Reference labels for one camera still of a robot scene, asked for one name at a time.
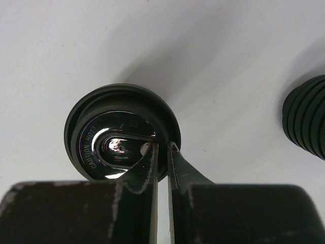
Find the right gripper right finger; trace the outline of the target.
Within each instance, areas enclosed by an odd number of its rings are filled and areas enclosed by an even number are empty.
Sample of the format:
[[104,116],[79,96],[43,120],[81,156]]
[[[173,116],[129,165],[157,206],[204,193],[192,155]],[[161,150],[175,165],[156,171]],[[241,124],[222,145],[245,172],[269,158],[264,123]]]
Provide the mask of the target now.
[[321,243],[321,219],[295,185],[217,184],[168,146],[171,243]]

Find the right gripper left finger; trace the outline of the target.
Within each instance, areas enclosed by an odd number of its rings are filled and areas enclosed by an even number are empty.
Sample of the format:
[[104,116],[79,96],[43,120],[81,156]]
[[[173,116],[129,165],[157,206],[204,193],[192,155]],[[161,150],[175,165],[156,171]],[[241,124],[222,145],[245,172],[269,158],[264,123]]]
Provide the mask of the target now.
[[158,145],[117,179],[26,181],[1,202],[1,243],[156,243]]

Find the black cup lid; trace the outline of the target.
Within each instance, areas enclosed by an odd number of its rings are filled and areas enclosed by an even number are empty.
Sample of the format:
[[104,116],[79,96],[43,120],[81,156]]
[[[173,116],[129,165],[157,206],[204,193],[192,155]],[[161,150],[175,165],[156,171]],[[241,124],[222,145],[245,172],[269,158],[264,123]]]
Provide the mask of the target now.
[[181,145],[177,119],[154,92],[133,84],[110,84],[82,97],[69,113],[64,145],[74,167],[89,180],[126,173],[158,144],[158,178],[167,174],[167,147]]

